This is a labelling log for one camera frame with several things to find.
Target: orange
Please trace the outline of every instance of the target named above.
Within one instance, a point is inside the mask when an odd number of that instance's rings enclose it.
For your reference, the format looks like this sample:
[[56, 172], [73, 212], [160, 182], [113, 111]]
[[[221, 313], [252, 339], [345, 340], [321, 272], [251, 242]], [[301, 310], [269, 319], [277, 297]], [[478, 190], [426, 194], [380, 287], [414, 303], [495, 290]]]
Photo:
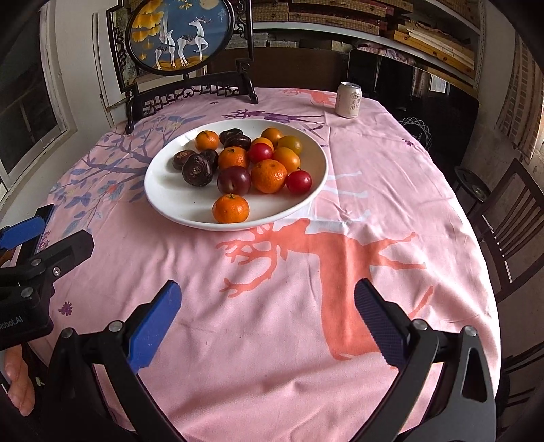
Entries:
[[226, 169], [233, 165], [241, 165], [246, 169], [248, 168], [249, 159], [245, 149], [238, 146], [232, 146], [221, 151], [218, 160], [219, 170]]
[[213, 203], [212, 213], [218, 223], [243, 223], [249, 216], [249, 204], [239, 195], [229, 193]]
[[272, 159], [282, 163], [288, 174], [300, 169], [299, 156], [289, 148], [277, 148], [272, 155]]
[[268, 144], [272, 149], [274, 149], [274, 145], [272, 144], [272, 141], [270, 141], [268, 138], [263, 138], [263, 137], [255, 138], [255, 139], [251, 142], [251, 146], [253, 146], [254, 144], [257, 144], [257, 143]]
[[284, 137], [281, 137], [277, 142], [277, 147], [289, 148], [297, 155], [300, 155], [300, 153], [302, 152], [302, 143], [297, 137], [294, 137], [292, 135], [286, 135]]
[[195, 147], [199, 152], [206, 149], [217, 149], [219, 146], [219, 135], [213, 131], [202, 131], [195, 138]]
[[263, 131], [263, 133], [261, 133], [261, 137], [272, 141], [272, 144], [274, 145], [274, 147], [276, 147], [278, 140], [283, 137], [283, 135], [275, 127], [268, 127]]
[[251, 169], [251, 183], [262, 193], [276, 193], [285, 184], [287, 169], [275, 159], [260, 161]]

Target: black stool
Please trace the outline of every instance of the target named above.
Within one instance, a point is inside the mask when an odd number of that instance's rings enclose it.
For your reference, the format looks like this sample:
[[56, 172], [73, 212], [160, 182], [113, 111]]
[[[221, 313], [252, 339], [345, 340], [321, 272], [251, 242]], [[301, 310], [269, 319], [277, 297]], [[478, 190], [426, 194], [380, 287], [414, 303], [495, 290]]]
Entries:
[[455, 176], [457, 177], [457, 186], [454, 188], [455, 194], [457, 194], [459, 189], [462, 187], [465, 192], [468, 193], [474, 200], [474, 204], [467, 212], [468, 216], [472, 213], [472, 211], [476, 207], [476, 204], [484, 203], [484, 201], [491, 194], [491, 191], [489, 190], [488, 186], [486, 186], [486, 184], [481, 180], [481, 178], [474, 172], [471, 172], [470, 170], [459, 166], [456, 166], [454, 170]]

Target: oval painting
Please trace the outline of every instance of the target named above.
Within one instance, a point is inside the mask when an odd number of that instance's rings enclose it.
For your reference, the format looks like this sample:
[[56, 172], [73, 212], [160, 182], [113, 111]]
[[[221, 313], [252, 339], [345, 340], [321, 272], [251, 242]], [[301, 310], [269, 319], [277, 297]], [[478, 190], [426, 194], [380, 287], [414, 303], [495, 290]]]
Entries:
[[179, 75], [207, 64], [227, 45], [233, 27], [227, 0], [147, 0], [128, 22], [127, 47], [146, 71]]

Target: tablecloth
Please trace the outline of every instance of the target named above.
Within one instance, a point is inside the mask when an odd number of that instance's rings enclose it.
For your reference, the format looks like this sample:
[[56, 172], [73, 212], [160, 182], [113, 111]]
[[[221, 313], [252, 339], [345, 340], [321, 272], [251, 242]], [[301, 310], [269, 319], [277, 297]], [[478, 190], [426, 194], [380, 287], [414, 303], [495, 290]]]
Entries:
[[[370, 278], [411, 318], [439, 330], [475, 326], [496, 390], [500, 334], [489, 276], [452, 189], [421, 145], [382, 105], [334, 114], [336, 94], [257, 89], [202, 95], [116, 127], [51, 189], [40, 247], [79, 229], [92, 258], [56, 284], [53, 333], [33, 343], [48, 361], [60, 331], [102, 330], [177, 281], [183, 303], [140, 376], [191, 441], [345, 441], [383, 398], [387, 366], [353, 304]], [[210, 122], [258, 118], [293, 125], [325, 150], [330, 175], [315, 201], [250, 231], [186, 228], [147, 202], [147, 165], [168, 141]], [[440, 367], [405, 429], [417, 425]], [[129, 427], [104, 372], [108, 402]]]

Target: white plate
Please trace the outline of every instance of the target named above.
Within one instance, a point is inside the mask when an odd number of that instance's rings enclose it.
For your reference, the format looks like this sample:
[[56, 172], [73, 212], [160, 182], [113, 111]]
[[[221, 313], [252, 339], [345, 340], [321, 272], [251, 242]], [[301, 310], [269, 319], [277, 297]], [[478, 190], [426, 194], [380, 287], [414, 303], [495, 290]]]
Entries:
[[[221, 196], [217, 189], [217, 172], [205, 187], [194, 187], [185, 182], [181, 172], [171, 165], [172, 157], [183, 149], [195, 149], [194, 139], [203, 130], [222, 131], [237, 127], [252, 140], [260, 137], [267, 127], [278, 128], [283, 135], [294, 135], [302, 143], [301, 169], [312, 176], [310, 193], [291, 195], [284, 188], [273, 195], [251, 189], [244, 198], [249, 204], [249, 217], [243, 223], [220, 224], [213, 218], [212, 206]], [[197, 127], [169, 142], [151, 161], [145, 174], [144, 188], [151, 205], [162, 215], [177, 223], [202, 230], [234, 231], [258, 227], [282, 219], [309, 204], [325, 185], [329, 165], [325, 152], [307, 134], [286, 124], [256, 119], [225, 120]]]

